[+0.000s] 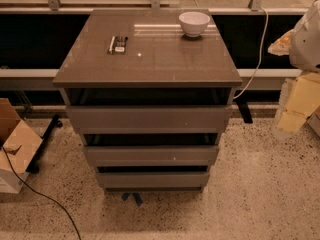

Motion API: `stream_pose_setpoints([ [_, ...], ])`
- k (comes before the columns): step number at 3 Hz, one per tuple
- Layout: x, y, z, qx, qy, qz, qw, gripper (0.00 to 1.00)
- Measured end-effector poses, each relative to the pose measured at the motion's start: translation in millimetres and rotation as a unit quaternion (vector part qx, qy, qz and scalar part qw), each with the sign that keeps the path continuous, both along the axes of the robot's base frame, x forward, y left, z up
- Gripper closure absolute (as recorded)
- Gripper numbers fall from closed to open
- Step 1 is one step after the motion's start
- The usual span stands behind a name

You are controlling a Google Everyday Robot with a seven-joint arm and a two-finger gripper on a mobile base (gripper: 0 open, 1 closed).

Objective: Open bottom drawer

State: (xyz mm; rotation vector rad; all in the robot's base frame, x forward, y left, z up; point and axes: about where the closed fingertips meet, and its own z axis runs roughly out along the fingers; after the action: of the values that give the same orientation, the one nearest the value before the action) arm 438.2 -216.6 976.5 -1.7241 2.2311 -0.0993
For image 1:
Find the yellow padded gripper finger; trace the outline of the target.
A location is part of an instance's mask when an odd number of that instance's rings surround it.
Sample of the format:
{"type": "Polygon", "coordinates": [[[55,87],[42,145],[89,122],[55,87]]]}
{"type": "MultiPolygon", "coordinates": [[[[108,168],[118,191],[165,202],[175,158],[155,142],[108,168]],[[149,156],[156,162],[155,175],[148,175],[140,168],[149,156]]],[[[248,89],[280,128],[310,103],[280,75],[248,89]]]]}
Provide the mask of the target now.
{"type": "Polygon", "coordinates": [[[272,43],[269,46],[268,52],[276,56],[288,55],[292,34],[293,30],[289,30],[286,33],[284,33],[281,37],[279,37],[274,43],[272,43]]]}
{"type": "Polygon", "coordinates": [[[276,138],[289,138],[306,124],[320,107],[320,74],[304,73],[287,78],[281,88],[273,133],[276,138]]]}

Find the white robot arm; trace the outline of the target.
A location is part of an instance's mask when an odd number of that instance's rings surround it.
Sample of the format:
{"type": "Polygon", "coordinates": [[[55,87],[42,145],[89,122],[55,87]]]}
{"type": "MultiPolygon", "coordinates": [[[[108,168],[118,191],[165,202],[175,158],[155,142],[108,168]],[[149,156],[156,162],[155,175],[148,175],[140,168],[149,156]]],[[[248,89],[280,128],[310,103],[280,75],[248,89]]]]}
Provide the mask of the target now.
{"type": "Polygon", "coordinates": [[[286,79],[276,112],[276,134],[289,137],[296,134],[320,107],[320,0],[316,0],[292,30],[287,31],[268,52],[289,56],[290,64],[301,74],[286,79]]]}

